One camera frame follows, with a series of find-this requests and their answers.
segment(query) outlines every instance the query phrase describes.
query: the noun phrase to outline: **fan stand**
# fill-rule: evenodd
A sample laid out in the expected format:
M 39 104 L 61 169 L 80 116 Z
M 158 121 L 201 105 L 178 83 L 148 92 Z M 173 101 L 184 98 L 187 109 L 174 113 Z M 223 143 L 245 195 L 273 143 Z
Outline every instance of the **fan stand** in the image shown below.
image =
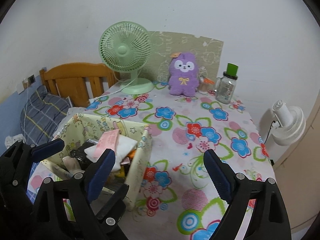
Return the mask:
M 153 90 L 154 85 L 150 80 L 146 78 L 138 78 L 138 71 L 135 70 L 131 72 L 131 78 L 123 82 L 120 85 L 120 88 L 122 89 L 122 92 L 127 95 L 141 95 Z

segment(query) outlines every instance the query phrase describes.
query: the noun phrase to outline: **blue gripper pad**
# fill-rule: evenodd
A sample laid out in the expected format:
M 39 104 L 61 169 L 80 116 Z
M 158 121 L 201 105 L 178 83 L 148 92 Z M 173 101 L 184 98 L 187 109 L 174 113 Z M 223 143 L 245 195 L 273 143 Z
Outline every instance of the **blue gripper pad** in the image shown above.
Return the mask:
M 207 150 L 203 156 L 204 166 L 222 200 L 231 203 L 234 190 L 235 173 L 226 163 L 223 163 L 213 150 Z
M 92 176 L 84 190 L 87 192 L 89 203 L 97 199 L 107 181 L 108 176 L 116 162 L 116 154 L 111 149 L 106 149 L 96 163 L 89 165 L 84 175 Z
M 33 148 L 31 159 L 34 163 L 38 163 L 58 152 L 61 152 L 63 148 L 64 148 L 64 141 L 58 138 L 56 140 L 53 140 L 51 142 L 48 142 Z

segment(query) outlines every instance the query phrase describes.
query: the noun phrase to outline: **table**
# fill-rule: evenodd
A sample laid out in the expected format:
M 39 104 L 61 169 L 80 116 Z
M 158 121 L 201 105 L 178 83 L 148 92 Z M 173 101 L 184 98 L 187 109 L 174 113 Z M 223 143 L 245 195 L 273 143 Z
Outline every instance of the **table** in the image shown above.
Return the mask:
M 186 98 L 170 95 L 167 83 L 154 86 L 131 96 L 111 94 L 119 90 L 116 84 L 85 111 L 150 124 L 150 163 L 136 207 L 120 226 L 129 240 L 209 239 L 228 205 L 204 167 L 203 153 L 212 148 L 236 173 L 260 181 L 275 177 L 268 153 L 239 98 L 224 105 L 212 90 Z M 236 239 L 243 239 L 253 207 L 251 200 Z

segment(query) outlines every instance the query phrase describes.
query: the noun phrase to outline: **wall socket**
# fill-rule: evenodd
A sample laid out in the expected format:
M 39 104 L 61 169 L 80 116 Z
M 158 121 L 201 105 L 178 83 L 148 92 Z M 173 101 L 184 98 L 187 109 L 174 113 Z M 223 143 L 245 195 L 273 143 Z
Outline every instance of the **wall socket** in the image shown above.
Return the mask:
M 22 93 L 25 89 L 30 87 L 35 81 L 35 75 L 25 78 L 21 83 L 17 85 L 18 94 Z

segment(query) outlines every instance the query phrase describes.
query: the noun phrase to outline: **plush toy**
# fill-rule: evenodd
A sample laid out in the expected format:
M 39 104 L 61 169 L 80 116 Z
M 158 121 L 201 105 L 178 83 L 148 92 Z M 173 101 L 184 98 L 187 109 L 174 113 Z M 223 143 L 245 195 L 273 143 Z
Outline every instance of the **plush toy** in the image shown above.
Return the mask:
M 170 94 L 195 96 L 199 80 L 197 79 L 198 65 L 194 54 L 186 52 L 174 57 L 169 65 L 169 72 L 171 74 L 169 79 Z

